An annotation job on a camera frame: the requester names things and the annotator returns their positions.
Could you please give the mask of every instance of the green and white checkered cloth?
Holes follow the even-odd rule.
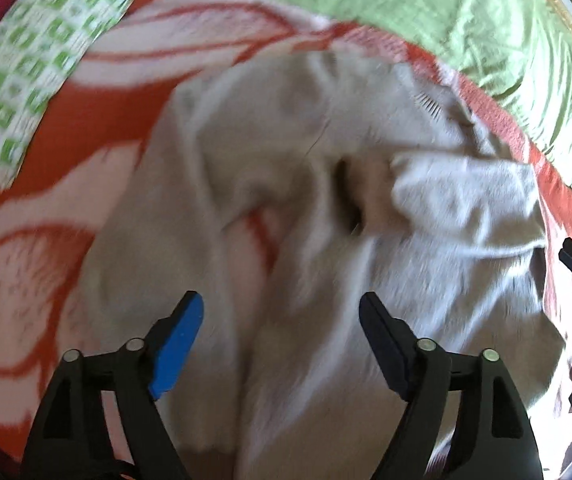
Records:
[[[12,183],[48,100],[132,0],[17,0],[0,22],[0,190]]]

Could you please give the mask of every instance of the gray garment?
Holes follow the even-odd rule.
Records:
[[[336,162],[364,150],[389,156],[405,218],[377,236],[351,234],[333,187]],[[222,230],[266,203],[291,227],[242,362]],[[450,88],[406,64],[305,53],[176,89],[82,286],[108,348],[145,333],[185,290],[204,296],[204,326],[159,402],[178,446],[237,449],[237,478],[364,479],[405,404],[361,331],[361,295],[376,291],[448,351],[496,348],[532,406],[563,348],[542,310],[544,244],[533,170]]]

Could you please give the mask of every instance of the bed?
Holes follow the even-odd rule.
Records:
[[[166,97],[210,66],[258,54],[352,49],[409,61],[454,85],[513,156],[535,167],[549,239],[546,312],[572,360],[572,279],[555,257],[563,237],[572,236],[571,31],[545,0],[280,1],[303,10],[275,0],[135,0],[127,21],[93,45],[51,100],[17,181],[0,194],[0,338],[14,342],[0,348],[0,463],[7,471],[21,457],[31,413],[61,352],[94,348],[84,335],[79,266]],[[182,16],[174,24],[181,32],[168,44],[137,44],[133,38],[155,31],[155,16]],[[243,33],[248,20],[252,34]],[[232,36],[222,41],[218,28]],[[242,245],[259,244],[261,265],[270,268],[275,254],[262,218],[252,214],[231,230]],[[568,393],[566,381],[555,395]],[[22,401],[11,407],[10,399]],[[551,475],[566,446],[545,451],[556,468]]]

